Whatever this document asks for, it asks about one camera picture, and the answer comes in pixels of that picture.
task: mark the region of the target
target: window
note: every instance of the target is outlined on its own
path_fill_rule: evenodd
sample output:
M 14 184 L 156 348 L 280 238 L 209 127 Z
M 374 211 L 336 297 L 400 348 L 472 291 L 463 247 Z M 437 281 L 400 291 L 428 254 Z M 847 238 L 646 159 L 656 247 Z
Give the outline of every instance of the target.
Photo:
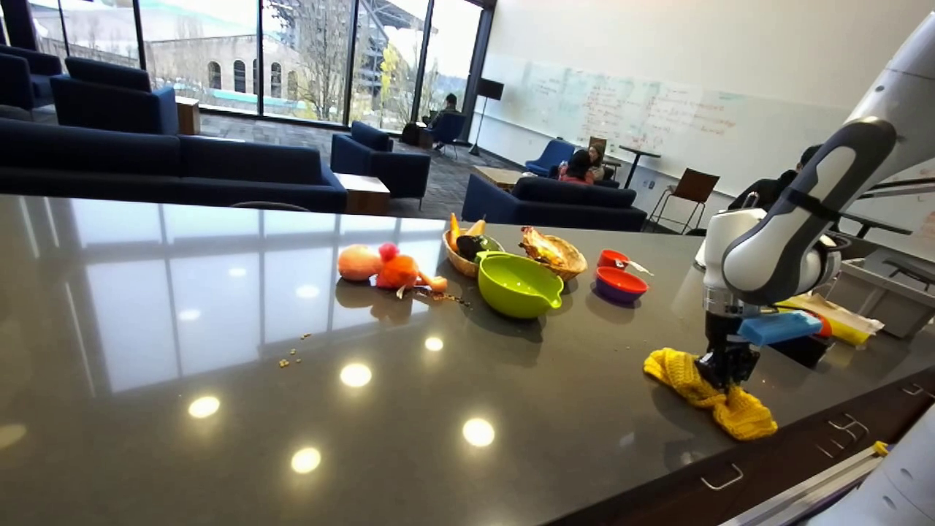
M 235 61 L 235 89 L 245 92 L 245 64 Z
M 217 64 L 217 61 L 209 64 L 209 86 L 210 89 L 223 86 L 223 64 Z
M 269 67 L 269 95 L 285 95 L 285 67 L 277 61 Z
M 289 89 L 289 99 L 299 99 L 299 76 L 296 76 L 296 70 L 289 70 L 289 83 L 288 83 L 288 89 Z

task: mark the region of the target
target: whiteboard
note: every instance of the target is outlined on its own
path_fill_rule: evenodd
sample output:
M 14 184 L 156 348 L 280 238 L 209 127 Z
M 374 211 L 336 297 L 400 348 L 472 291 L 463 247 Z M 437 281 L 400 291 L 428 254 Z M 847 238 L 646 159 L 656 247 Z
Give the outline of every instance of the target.
M 624 79 L 558 64 L 523 64 L 508 72 L 492 117 L 546 137 L 641 146 L 641 159 L 670 174 L 697 165 L 720 174 L 720 192 L 743 192 L 755 177 L 780 174 L 811 142 L 830 137 L 847 107 L 761 99 L 692 83 Z

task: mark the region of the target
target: armchair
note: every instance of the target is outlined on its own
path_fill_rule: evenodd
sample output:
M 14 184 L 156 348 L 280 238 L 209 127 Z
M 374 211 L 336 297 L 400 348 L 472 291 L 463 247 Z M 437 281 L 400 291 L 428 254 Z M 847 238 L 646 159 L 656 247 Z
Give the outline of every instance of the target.
M 527 173 L 534 173 L 542 177 L 553 177 L 558 162 L 571 159 L 572 154 L 577 154 L 572 142 L 567 142 L 564 137 L 553 137 L 534 159 L 527 159 Z
M 58 56 L 0 47 L 0 104 L 33 110 L 54 102 L 51 76 L 61 72 Z
M 466 127 L 466 114 L 442 110 L 431 124 L 437 151 L 442 151 L 444 142 L 457 142 L 463 127 Z
M 366 123 L 330 137 L 330 168 L 377 174 L 396 199 L 423 199 L 431 184 L 431 154 L 423 149 L 396 142 Z
M 177 86 L 149 86 L 143 70 L 67 59 L 70 76 L 54 79 L 58 123 L 85 127 L 177 133 Z

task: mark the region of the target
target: yellow object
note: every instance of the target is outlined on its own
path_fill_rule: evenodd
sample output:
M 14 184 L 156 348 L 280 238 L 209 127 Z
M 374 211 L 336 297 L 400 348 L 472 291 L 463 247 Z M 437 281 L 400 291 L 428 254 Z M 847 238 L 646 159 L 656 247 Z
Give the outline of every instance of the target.
M 773 409 L 762 406 L 761 396 L 740 384 L 732 384 L 729 390 L 713 387 L 700 374 L 697 355 L 688 351 L 657 348 L 646 355 L 644 370 L 667 383 L 688 402 L 710 409 L 713 419 L 738 441 L 758 441 L 780 428 L 780 424 L 773 417 Z
M 878 319 L 866 319 L 856 316 L 850 308 L 846 308 L 841 303 L 833 303 L 821 294 L 792 294 L 786 300 L 778 303 L 780 308 L 806 308 L 814 316 L 818 316 L 828 327 L 825 336 L 847 341 L 847 343 L 868 343 L 868 338 L 884 327 Z

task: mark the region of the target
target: lounge furniture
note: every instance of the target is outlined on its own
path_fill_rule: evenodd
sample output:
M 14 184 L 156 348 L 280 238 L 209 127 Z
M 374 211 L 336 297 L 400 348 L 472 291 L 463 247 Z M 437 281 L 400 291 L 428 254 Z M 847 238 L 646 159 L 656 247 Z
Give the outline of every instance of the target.
M 312 149 L 0 118 L 0 192 L 345 211 Z
M 679 184 L 667 186 L 663 196 L 656 202 L 650 219 L 660 222 L 670 199 L 675 196 L 675 199 L 692 202 L 692 212 L 685 219 L 682 232 L 688 232 L 692 227 L 692 219 L 700 227 L 703 215 L 705 215 L 705 205 L 708 205 L 717 184 L 720 184 L 720 174 L 685 168 Z
M 577 186 L 553 177 L 521 177 L 511 192 L 472 173 L 463 215 L 516 224 L 567 224 L 641 231 L 646 212 L 632 206 L 634 190 Z
M 366 123 L 353 123 L 349 133 L 333 133 L 330 168 L 377 174 L 396 199 L 423 199 L 431 184 L 431 154 L 423 149 L 393 140 Z
M 0 47 L 0 104 L 38 107 L 54 102 L 51 76 L 61 72 L 58 56 Z
M 572 142 L 567 142 L 564 137 L 553 137 L 534 159 L 527 159 L 527 173 L 534 173 L 542 177 L 553 177 L 558 162 L 571 159 L 572 154 L 577 154 Z
M 463 137 L 463 127 L 466 114 L 442 110 L 431 124 L 437 151 L 442 151 L 447 142 L 457 142 L 457 137 Z
M 54 79 L 58 123 L 85 127 L 177 133 L 177 86 L 149 86 L 143 70 L 67 59 Z

